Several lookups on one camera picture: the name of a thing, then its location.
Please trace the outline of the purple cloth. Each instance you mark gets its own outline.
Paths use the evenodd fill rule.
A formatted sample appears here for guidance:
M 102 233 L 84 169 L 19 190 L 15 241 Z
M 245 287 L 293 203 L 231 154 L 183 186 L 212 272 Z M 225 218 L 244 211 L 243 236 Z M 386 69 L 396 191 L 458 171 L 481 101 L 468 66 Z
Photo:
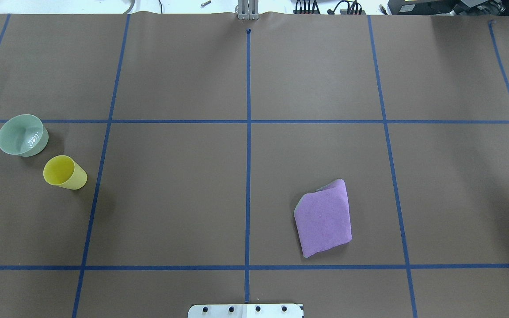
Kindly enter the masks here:
M 343 179 L 304 194 L 293 215 L 304 258 L 352 240 L 348 193 Z

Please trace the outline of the aluminium frame post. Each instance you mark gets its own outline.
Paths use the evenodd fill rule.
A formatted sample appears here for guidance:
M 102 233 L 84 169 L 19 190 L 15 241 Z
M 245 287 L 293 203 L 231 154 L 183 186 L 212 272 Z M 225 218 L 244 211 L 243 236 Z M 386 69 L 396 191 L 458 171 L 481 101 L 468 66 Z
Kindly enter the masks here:
M 258 20 L 260 13 L 258 0 L 239 0 L 236 6 L 238 20 Z

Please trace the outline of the light green bowl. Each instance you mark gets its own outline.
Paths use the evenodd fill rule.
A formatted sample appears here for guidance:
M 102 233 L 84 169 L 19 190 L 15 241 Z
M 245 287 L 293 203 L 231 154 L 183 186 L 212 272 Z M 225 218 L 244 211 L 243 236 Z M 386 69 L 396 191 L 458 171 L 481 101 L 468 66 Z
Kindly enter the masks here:
M 48 141 L 48 130 L 38 117 L 31 114 L 12 117 L 0 129 L 0 150 L 8 155 L 37 155 Z

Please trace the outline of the yellow plastic cup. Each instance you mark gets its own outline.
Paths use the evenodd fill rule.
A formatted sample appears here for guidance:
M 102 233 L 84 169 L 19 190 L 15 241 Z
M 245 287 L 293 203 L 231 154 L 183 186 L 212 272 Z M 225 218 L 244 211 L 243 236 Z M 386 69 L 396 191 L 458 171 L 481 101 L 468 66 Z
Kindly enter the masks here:
M 87 173 L 71 157 L 58 155 L 49 159 L 43 169 L 44 180 L 63 189 L 81 189 L 87 183 Z

